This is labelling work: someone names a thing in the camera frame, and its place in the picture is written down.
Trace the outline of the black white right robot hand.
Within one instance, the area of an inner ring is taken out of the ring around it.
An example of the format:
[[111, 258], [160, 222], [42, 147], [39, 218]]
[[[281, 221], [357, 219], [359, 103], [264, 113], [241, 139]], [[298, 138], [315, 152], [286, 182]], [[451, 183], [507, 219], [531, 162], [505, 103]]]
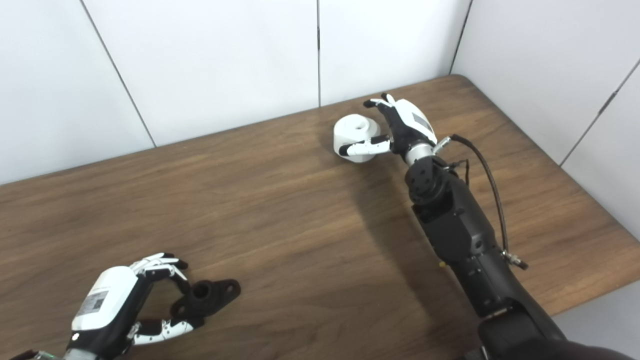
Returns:
[[333, 149], [340, 157], [355, 163], [369, 161], [375, 155], [400, 155], [409, 166], [425, 157], [436, 155], [438, 139], [427, 116], [406, 99], [395, 100], [388, 93], [363, 102], [367, 109], [377, 109], [384, 117], [388, 134], [373, 119], [349, 114], [341, 117], [333, 128]]

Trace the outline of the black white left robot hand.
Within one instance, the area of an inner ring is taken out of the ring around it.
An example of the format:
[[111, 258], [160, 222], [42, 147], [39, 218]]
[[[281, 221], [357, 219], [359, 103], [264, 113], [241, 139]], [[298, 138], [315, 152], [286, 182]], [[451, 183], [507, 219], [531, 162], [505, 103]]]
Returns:
[[164, 342], [203, 326], [201, 317], [138, 319], [156, 281], [172, 280], [187, 293], [190, 283], [183, 273], [187, 268], [187, 262], [160, 252], [103, 271], [71, 322], [63, 358], [114, 360], [131, 347]]

